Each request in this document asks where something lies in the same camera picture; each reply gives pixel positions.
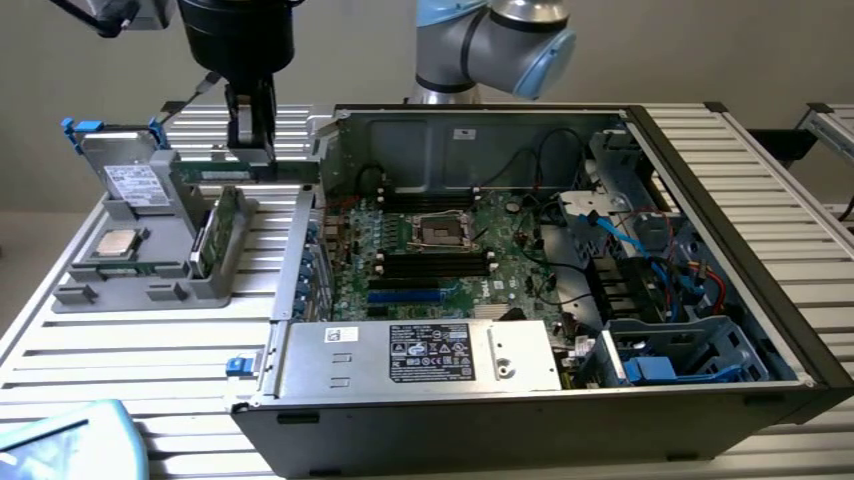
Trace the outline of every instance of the floor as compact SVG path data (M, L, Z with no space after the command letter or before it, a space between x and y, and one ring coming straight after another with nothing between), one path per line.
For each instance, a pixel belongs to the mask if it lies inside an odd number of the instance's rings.
M78 213L0 212L0 335L83 220Z

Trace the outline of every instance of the power supply label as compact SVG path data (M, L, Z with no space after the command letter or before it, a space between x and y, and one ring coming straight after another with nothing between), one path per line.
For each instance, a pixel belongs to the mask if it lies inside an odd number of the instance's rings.
M388 377L395 383L475 380L468 324L392 324L388 328Z

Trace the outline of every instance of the gray wall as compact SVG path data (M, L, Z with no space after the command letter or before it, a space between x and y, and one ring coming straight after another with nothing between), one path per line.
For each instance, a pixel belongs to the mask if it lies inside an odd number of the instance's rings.
M791 125L807 101L854 102L852 0L570 3L576 57L544 100L722 100L750 126ZM276 77L280 103L399 101L412 78L413 11L415 0L308 0L296 60ZM0 208L87 210L99 185L58 121L140 122L187 95L203 72L180 20L167 32L104 41L45 0L6 0L0 45ZM842 201L854 168L818 157L799 174L822 200Z

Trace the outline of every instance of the motherboard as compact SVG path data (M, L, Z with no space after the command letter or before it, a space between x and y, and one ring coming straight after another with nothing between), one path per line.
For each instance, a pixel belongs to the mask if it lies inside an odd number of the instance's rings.
M492 191L464 210L391 213L364 199L337 209L325 221L336 239L335 320L496 319L519 309L526 318L560 321L550 269L522 252L542 249L520 241L524 201Z

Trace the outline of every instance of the white label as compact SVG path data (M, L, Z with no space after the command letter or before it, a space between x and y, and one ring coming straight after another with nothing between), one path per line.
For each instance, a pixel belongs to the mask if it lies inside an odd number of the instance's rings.
M325 329L325 343L340 342L357 342L359 341L359 327L343 327L343 328L327 328Z
M168 207L169 199L148 165L108 165L104 171L132 207Z
M477 131L471 128L455 128L453 140L473 140L477 138Z

